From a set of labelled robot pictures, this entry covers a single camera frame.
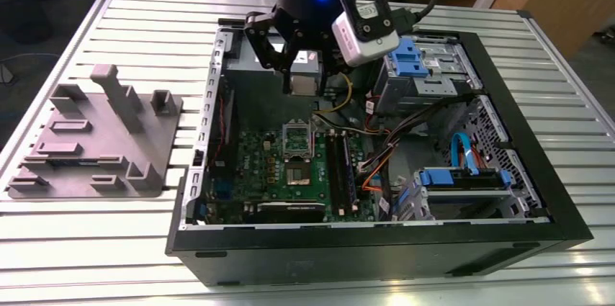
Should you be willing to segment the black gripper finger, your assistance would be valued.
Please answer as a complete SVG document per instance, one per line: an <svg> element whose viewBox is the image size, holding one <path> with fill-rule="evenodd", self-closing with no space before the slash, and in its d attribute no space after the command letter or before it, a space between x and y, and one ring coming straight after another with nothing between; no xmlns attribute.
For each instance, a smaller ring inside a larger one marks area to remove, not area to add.
<svg viewBox="0 0 615 306"><path fill-rule="evenodd" d="M349 74L351 67L347 65L342 52L338 49L325 49L321 53L322 57L322 75L318 80L318 95L325 94L327 81L331 76L339 73Z"/></svg>
<svg viewBox="0 0 615 306"><path fill-rule="evenodd" d="M273 14L266 14L265 12L250 12L246 15L245 34L262 67L277 71L282 75L283 93L290 94L294 46L293 44L286 44L282 52L275 49L269 38L273 23Z"/></svg>

